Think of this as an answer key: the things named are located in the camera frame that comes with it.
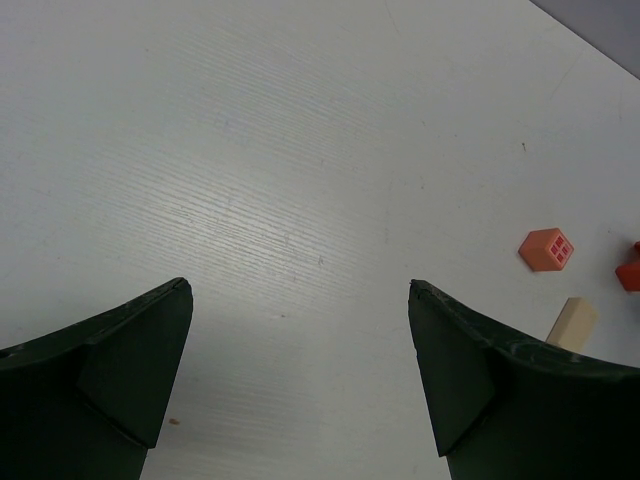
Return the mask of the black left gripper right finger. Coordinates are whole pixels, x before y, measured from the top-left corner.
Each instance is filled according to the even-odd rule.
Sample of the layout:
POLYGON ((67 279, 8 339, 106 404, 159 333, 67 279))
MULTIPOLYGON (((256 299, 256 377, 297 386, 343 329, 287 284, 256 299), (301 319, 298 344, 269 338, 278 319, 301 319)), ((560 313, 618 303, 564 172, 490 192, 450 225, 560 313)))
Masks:
POLYGON ((408 317, 452 478, 638 477, 637 368, 547 344, 423 280, 408 317))

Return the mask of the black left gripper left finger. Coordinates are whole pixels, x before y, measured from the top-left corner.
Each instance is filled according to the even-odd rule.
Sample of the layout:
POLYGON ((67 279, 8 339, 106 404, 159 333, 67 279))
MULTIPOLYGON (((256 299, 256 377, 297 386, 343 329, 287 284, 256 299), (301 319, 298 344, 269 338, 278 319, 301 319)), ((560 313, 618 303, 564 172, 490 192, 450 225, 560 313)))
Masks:
POLYGON ((156 447, 193 313, 172 279, 1 352, 4 479, 137 479, 156 447))

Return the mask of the red-orange rectangular block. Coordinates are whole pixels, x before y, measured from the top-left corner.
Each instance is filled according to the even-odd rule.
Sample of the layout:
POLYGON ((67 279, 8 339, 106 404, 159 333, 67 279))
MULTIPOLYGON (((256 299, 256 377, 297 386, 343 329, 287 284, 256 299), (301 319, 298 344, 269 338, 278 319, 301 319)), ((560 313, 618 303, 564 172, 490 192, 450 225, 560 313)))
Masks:
POLYGON ((615 274, 626 292, 638 293, 640 291, 640 242, 633 245, 633 255, 626 263, 615 269, 615 274))

